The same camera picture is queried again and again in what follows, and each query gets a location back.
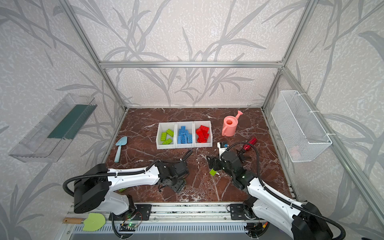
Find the red lego brick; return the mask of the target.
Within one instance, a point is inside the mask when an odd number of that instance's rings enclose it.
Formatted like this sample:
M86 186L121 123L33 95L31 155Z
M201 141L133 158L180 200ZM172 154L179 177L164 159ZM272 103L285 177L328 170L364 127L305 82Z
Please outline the red lego brick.
M203 133L200 128L196 130L196 134L198 135L199 138L205 138L207 139L209 137L208 133Z
M197 138L197 142L198 143L206 143L207 139L205 139L205 138Z
M210 129L209 129L208 127L206 127L206 126L201 125L201 126L200 126L200 130L201 130L203 133L208 133Z

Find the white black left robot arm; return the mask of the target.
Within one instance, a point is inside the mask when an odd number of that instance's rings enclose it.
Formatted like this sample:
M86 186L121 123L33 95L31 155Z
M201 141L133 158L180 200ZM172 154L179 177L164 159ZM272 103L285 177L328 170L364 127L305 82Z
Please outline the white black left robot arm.
M189 175L187 159L189 150L179 161L154 161L149 166L136 169L109 169L98 164L83 175L67 179L63 190L74 198L74 212L93 210L110 212L116 216L132 212L135 204L131 197L117 191L137 186L158 186L180 193Z

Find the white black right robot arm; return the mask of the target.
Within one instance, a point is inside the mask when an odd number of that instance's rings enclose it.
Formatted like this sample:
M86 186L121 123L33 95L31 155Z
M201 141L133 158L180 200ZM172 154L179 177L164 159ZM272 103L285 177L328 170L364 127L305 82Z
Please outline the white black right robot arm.
M218 157L209 157L210 169L224 171L233 185L248 193L248 217L263 219L279 228L293 240L343 240L347 234L337 222L324 217L310 202L305 204L289 198L267 185L261 169L253 173L243 167L240 155L232 152L235 144L221 148Z

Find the pink toy watering can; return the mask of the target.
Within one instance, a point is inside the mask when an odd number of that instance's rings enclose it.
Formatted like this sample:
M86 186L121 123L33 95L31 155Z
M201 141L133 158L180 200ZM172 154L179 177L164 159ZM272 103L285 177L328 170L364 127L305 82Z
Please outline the pink toy watering can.
M224 118L222 136L223 137L232 137L236 133L236 129L239 123L239 117L243 114L243 112L238 111L237 115L227 116Z

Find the white right sorting bin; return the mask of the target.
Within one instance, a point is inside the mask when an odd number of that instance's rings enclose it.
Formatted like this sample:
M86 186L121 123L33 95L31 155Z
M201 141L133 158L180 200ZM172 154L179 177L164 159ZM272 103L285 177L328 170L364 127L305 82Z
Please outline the white right sorting bin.
M194 121L193 130L195 148L210 148L213 146L212 124L210 121Z

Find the white middle sorting bin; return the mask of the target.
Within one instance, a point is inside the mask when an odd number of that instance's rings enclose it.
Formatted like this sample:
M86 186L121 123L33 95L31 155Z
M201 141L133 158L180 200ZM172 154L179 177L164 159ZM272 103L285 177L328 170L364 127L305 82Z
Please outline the white middle sorting bin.
M193 148L194 147L194 123L193 122L177 122L176 123L176 148Z

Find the light blue toy trowel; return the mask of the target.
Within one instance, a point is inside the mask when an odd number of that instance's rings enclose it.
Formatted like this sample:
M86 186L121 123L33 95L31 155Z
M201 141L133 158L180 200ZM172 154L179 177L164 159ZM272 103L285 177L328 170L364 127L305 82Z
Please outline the light blue toy trowel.
M116 143L116 146L118 147L118 149L117 149L115 159L114 159L115 163L118 163L120 161L122 146L125 146L127 143L128 143L128 137L127 136L120 138L118 140L118 142Z

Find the red handled tool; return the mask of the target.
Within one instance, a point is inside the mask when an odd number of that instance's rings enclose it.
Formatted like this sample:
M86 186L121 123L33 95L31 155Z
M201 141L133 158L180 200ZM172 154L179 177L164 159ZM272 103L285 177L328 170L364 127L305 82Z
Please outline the red handled tool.
M255 145L256 143L257 143L257 138L255 138L255 137L253 137L253 138L251 138L249 141L248 141L248 144L244 144L243 145L243 147L242 147L242 149L244 150L244 151L248 151L248 150L250 150L251 149L251 145Z

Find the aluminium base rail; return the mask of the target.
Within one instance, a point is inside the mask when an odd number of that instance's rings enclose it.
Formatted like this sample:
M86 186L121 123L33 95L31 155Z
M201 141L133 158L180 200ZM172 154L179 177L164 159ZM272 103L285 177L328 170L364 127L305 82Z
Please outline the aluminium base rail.
M154 203L129 204L127 209L118 208L118 221L183 222L183 221L276 221L290 223L300 214L293 203L280 201L265 203L248 200L244 203Z

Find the clear wall shelf green mat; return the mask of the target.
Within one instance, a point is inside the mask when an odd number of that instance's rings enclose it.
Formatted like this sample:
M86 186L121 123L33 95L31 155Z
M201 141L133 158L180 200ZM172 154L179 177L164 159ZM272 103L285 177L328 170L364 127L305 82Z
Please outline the clear wall shelf green mat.
M94 97L67 94L10 152L24 163L55 163L96 109Z

